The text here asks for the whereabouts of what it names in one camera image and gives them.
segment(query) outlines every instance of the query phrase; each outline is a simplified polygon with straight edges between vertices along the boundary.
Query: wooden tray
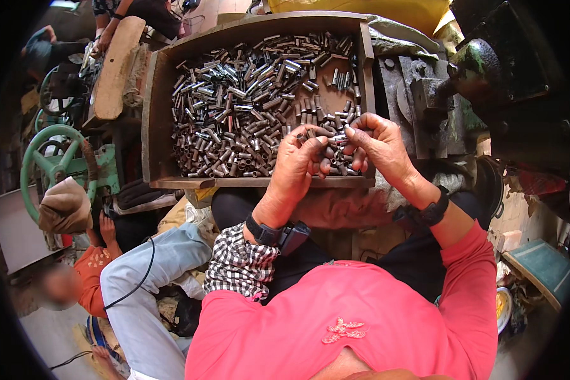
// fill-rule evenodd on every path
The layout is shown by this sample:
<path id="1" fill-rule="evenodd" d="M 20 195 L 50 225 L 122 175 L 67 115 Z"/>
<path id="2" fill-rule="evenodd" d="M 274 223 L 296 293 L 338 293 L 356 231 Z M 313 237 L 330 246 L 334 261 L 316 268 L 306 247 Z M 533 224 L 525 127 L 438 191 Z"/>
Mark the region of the wooden tray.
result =
<path id="1" fill-rule="evenodd" d="M 206 187 L 266 187 L 270 177 L 264 178 L 184 178 L 179 175 L 177 163 L 171 152 L 173 148 L 173 117 L 171 94 L 177 79 L 175 69 L 181 61 L 195 58 L 213 49 L 229 48 L 239 42 L 255 44 L 274 34 L 299 35 L 321 33 L 326 30 L 338 34 L 352 34 L 359 62 L 358 80 L 362 94 L 363 112 L 375 112 L 374 87 L 371 67 L 374 52 L 371 46 L 367 18 L 358 13 L 339 11 L 296 11 L 274 15 L 256 16 L 229 22 L 194 34 L 152 54 L 148 67 L 145 98 L 142 114 L 142 168 L 144 182 L 153 188 L 206 188 Z M 332 60 L 317 72 L 323 106 L 328 111 L 341 110 L 347 95 L 325 88 L 321 77 L 333 73 L 336 65 Z M 363 176 L 328 176 L 321 180 L 313 178 L 312 187 L 373 187 L 375 168 Z"/>

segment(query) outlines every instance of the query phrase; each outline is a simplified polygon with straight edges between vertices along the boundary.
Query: orange shirt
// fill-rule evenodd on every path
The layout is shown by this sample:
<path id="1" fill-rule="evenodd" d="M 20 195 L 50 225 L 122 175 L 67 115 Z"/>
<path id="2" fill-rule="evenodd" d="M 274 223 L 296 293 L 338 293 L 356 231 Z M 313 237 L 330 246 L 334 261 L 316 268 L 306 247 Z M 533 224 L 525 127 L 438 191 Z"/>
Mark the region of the orange shirt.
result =
<path id="1" fill-rule="evenodd" d="M 107 318 L 103 310 L 103 297 L 99 285 L 99 274 L 110 262 L 110 252 L 103 247 L 90 246 L 80 259 L 74 264 L 74 269 L 83 278 L 83 294 L 78 303 L 96 317 Z"/>

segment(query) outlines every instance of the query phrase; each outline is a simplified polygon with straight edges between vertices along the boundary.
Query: pink shirt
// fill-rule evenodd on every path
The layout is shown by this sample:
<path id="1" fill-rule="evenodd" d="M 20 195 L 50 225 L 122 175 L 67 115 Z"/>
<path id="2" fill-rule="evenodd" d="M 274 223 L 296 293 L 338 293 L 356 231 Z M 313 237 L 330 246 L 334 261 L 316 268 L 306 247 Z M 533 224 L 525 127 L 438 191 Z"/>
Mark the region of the pink shirt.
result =
<path id="1" fill-rule="evenodd" d="M 498 338 L 492 245 L 475 222 L 441 256 L 439 308 L 386 270 L 352 261 L 314 268 L 265 307 L 213 291 L 185 378 L 308 379 L 349 346 L 376 371 L 487 379 Z"/>

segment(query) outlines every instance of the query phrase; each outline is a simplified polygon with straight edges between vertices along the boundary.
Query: wrist strap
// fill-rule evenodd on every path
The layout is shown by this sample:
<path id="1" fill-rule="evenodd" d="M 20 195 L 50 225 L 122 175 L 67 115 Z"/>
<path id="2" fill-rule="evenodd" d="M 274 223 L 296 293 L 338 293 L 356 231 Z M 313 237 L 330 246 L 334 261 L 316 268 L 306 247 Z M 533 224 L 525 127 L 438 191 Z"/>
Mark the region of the wrist strap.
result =
<path id="1" fill-rule="evenodd" d="M 275 230 L 265 224 L 258 225 L 255 219 L 253 219 L 253 215 L 251 213 L 249 213 L 245 224 L 249 232 L 251 232 L 255 238 L 255 241 L 257 241 L 258 244 L 262 246 L 274 247 L 278 243 L 283 230 L 283 228 Z"/>
<path id="2" fill-rule="evenodd" d="M 441 185 L 438 188 L 441 190 L 439 201 L 436 204 L 431 203 L 426 209 L 420 211 L 420 219 L 429 227 L 434 226 L 443 219 L 443 214 L 450 203 L 450 198 L 447 196 L 449 190 Z"/>

